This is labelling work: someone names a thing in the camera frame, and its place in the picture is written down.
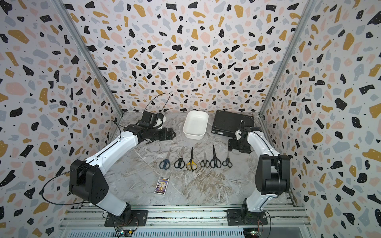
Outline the colourful card pack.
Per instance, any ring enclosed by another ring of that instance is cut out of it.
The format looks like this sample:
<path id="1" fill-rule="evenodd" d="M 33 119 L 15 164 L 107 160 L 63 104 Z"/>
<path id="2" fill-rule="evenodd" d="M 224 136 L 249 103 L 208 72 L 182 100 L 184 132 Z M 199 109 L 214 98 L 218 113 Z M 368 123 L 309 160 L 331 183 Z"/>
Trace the colourful card pack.
<path id="1" fill-rule="evenodd" d="M 165 195 L 167 187 L 168 187 L 168 184 L 169 184 L 169 179 L 168 178 L 162 178 L 162 177 L 160 177 L 158 179 L 158 182 L 157 182 L 157 185 L 156 185 L 154 193 L 155 194 L 160 194 L 160 195 Z"/>

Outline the aluminium rail frame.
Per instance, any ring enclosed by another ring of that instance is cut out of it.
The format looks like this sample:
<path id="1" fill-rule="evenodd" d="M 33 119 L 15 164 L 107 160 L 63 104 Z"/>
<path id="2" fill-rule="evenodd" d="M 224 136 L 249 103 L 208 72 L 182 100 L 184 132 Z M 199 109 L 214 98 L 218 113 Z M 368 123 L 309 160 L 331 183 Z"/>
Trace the aluminium rail frame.
<path id="1" fill-rule="evenodd" d="M 59 227 L 60 238 L 313 238 L 303 208 L 269 205 L 262 221 L 243 222 L 238 205 L 134 206 L 127 225 L 105 224 L 106 213 L 93 206 L 71 209 Z"/>

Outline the yellow black handled scissors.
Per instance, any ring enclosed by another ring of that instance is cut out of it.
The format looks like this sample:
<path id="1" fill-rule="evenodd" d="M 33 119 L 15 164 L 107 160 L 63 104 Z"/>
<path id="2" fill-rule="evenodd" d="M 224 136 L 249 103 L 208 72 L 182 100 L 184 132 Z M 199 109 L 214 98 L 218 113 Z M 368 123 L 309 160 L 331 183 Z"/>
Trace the yellow black handled scissors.
<path id="1" fill-rule="evenodd" d="M 190 160 L 186 164 L 186 169 L 188 171 L 192 171 L 192 172 L 197 169 L 197 164 L 195 163 L 195 161 L 193 159 L 194 159 L 193 148 L 191 148 Z"/>

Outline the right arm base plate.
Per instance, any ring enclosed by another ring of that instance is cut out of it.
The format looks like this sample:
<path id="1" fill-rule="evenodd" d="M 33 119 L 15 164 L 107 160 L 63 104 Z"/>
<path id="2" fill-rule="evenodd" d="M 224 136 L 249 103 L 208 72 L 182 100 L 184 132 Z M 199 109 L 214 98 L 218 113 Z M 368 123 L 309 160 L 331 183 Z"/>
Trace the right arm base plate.
<path id="1" fill-rule="evenodd" d="M 267 216 L 264 212 L 254 213 L 243 208 L 228 209 L 226 215 L 229 226 L 268 225 Z"/>

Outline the white plastic storage box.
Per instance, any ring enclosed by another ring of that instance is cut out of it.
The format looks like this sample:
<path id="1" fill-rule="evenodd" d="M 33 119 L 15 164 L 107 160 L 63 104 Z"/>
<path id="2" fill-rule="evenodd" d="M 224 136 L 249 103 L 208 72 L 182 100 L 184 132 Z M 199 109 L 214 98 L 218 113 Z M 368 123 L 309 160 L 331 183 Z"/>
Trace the white plastic storage box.
<path id="1" fill-rule="evenodd" d="M 206 133 L 209 115 L 207 112 L 190 111 L 187 114 L 183 133 L 186 138 L 194 140 L 202 140 Z"/>

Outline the black hard case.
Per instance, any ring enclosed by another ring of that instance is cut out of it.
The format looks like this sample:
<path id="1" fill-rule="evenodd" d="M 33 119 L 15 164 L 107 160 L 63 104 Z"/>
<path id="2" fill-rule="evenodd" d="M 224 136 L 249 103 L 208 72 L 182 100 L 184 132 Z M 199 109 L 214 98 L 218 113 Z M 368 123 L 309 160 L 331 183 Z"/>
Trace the black hard case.
<path id="1" fill-rule="evenodd" d="M 255 126 L 253 116 L 217 110 L 211 132 L 216 135 L 236 138 L 235 132 L 241 128 L 241 121 L 244 121 L 246 126 Z"/>

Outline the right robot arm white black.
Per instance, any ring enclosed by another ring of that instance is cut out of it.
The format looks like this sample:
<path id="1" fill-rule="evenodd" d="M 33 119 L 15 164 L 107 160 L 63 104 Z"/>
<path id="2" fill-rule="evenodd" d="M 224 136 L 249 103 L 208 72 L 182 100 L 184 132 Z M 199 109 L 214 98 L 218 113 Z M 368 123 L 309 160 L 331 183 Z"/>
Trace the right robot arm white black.
<path id="1" fill-rule="evenodd" d="M 290 188 L 290 158 L 277 152 L 260 128 L 242 126 L 235 135 L 235 139 L 229 140 L 228 150 L 255 152 L 259 159 L 255 173 L 256 187 L 244 200 L 239 217 L 245 224 L 257 221 L 266 224 L 265 206 Z"/>

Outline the blue handled scissors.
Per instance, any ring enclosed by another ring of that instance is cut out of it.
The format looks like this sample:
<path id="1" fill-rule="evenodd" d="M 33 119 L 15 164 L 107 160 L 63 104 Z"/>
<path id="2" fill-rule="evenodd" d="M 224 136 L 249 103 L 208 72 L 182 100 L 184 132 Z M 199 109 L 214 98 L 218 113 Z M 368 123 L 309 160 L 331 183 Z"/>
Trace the blue handled scissors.
<path id="1" fill-rule="evenodd" d="M 170 160 L 169 160 L 171 149 L 172 148 L 170 147 L 170 149 L 169 149 L 169 151 L 167 153 L 166 158 L 163 161 L 161 161 L 160 164 L 159 164 L 159 168 L 162 169 L 162 170 L 167 170 L 171 166 L 171 163 L 170 163 Z"/>

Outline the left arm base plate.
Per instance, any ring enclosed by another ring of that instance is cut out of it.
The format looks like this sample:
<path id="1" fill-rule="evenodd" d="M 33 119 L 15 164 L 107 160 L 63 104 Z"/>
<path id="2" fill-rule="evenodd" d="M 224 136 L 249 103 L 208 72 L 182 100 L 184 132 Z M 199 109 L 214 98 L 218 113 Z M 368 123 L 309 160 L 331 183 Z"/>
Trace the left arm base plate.
<path id="1" fill-rule="evenodd" d="M 148 210 L 128 210 L 122 213 L 121 216 L 108 214 L 105 227 L 128 227 L 128 226 L 145 226 L 148 217 Z"/>

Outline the short black handled scissors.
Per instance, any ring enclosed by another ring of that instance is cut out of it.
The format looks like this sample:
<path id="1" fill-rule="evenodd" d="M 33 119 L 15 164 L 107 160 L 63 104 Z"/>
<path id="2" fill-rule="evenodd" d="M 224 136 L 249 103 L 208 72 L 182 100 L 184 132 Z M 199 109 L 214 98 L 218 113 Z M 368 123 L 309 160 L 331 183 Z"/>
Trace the short black handled scissors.
<path id="1" fill-rule="evenodd" d="M 230 160 L 230 151 L 227 151 L 227 157 L 226 159 L 222 162 L 222 166 L 224 167 L 229 167 L 229 168 L 232 168 L 233 167 L 233 164 Z"/>

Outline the black handled large scissors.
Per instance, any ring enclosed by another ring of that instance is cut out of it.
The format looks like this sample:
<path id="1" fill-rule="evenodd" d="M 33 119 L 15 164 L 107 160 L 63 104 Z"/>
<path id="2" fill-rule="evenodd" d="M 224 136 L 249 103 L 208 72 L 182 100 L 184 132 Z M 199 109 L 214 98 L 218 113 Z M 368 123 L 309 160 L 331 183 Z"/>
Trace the black handled large scissors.
<path id="1" fill-rule="evenodd" d="M 180 157 L 175 161 L 174 163 L 174 167 L 176 169 L 183 169 L 184 166 L 185 166 L 185 162 L 184 162 L 184 152 L 185 152 L 185 147 L 183 146 L 182 147 L 182 150 L 181 150 L 181 153 L 180 153 Z"/>

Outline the all black scissors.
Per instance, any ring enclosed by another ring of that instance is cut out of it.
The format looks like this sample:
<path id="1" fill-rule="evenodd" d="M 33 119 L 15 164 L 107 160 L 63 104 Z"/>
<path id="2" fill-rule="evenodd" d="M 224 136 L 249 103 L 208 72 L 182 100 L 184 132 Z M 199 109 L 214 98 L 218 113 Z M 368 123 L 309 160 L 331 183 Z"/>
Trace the all black scissors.
<path id="1" fill-rule="evenodd" d="M 216 150 L 214 146 L 213 146 L 213 158 L 210 160 L 210 167 L 213 169 L 222 167 L 222 162 L 217 158 Z"/>

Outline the small black scissors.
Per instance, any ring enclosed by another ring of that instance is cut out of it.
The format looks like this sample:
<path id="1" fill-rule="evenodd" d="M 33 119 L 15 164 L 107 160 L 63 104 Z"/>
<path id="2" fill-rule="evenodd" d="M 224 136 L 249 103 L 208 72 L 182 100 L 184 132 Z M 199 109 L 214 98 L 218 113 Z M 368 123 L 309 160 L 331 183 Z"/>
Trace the small black scissors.
<path id="1" fill-rule="evenodd" d="M 207 160 L 206 152 L 204 152 L 204 157 L 200 162 L 200 166 L 202 168 L 209 168 L 210 167 L 210 161 Z"/>

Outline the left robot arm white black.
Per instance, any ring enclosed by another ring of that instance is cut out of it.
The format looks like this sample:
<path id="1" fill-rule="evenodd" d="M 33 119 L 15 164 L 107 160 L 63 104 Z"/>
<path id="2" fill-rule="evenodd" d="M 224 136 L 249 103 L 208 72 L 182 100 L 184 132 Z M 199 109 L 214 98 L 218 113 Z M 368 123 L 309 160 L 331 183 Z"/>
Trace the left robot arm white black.
<path id="1" fill-rule="evenodd" d="M 145 128 L 135 124 L 127 126 L 111 144 L 84 161 L 75 160 L 70 166 L 69 191 L 77 197 L 117 216 L 127 216 L 130 205 L 109 191 L 104 177 L 107 171 L 129 150 L 145 140 L 173 140 L 172 128 Z"/>

